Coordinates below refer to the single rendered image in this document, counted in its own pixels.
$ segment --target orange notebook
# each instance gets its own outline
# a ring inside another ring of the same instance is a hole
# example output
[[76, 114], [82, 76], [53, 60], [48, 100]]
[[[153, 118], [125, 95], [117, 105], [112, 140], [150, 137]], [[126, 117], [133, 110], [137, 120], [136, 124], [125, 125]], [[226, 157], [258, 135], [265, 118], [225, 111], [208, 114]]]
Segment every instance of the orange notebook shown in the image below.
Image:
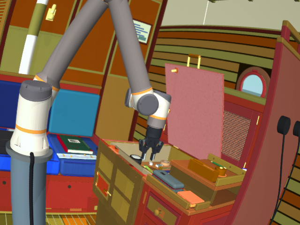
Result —
[[183, 197], [185, 200], [187, 200], [189, 203], [191, 203], [190, 207], [195, 207], [198, 203], [203, 203], [204, 200], [197, 195], [195, 195], [191, 191], [179, 191], [177, 192], [181, 197]]

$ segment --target woven mesh panel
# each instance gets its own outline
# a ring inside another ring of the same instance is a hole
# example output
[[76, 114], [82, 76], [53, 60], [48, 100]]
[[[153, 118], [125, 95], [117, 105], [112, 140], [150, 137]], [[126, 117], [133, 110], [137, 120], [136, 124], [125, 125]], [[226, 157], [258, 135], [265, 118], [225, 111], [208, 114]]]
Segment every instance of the woven mesh panel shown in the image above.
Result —
[[224, 110], [222, 153], [240, 160], [247, 138], [250, 119]]

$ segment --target porthole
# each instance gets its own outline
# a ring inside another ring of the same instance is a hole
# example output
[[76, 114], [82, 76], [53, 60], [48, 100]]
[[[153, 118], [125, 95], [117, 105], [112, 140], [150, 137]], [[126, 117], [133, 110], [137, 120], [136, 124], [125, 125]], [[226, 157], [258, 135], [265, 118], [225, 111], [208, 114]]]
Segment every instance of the porthole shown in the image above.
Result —
[[250, 67], [243, 71], [237, 81], [236, 89], [258, 97], [266, 98], [270, 77], [259, 67]]

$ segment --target pink board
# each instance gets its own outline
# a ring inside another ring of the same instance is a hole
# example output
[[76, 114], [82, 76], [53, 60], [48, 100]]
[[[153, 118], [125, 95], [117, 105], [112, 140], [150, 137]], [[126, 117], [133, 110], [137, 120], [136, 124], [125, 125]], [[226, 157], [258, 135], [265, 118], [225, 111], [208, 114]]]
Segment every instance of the pink board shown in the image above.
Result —
[[221, 157], [224, 75], [165, 64], [166, 91], [172, 96], [168, 142], [198, 159]]

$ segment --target striped pole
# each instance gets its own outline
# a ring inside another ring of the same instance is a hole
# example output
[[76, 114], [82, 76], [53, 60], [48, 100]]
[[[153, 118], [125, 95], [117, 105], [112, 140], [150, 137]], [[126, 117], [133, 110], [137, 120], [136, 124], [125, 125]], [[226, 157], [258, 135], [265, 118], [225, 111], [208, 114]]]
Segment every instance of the striped pole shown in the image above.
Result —
[[23, 55], [19, 68], [20, 74], [29, 74], [34, 48], [36, 46], [38, 33], [47, 9], [47, 4], [48, 0], [37, 0], [23, 49]]

